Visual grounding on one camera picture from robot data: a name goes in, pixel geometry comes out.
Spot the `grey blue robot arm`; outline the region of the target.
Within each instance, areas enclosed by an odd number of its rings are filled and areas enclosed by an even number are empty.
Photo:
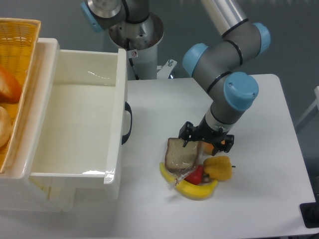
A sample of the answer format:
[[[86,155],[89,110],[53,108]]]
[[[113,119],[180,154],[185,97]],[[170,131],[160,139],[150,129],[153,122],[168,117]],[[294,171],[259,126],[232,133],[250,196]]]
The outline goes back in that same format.
[[[256,80],[235,69],[268,49],[270,33],[251,23],[234,0],[204,0],[206,12],[222,37],[214,48],[203,43],[191,47],[182,64],[213,102],[198,126],[186,122],[178,137],[185,143],[203,141],[208,153],[229,152],[234,144],[230,129],[258,95]],[[150,11],[147,0],[85,0],[81,9],[96,32],[107,30],[113,43],[126,50],[130,80],[157,79],[157,45],[163,24]]]

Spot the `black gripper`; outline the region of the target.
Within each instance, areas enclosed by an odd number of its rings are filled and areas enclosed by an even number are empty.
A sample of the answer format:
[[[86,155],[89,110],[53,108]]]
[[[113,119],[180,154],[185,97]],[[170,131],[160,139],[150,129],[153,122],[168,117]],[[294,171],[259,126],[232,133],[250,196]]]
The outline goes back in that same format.
[[[178,138],[183,140],[183,147],[186,147],[190,141],[202,141],[213,145],[211,155],[219,152],[228,153],[234,145],[234,135],[228,134],[223,129],[212,129],[205,118],[195,128],[191,122],[187,121],[179,130]]]

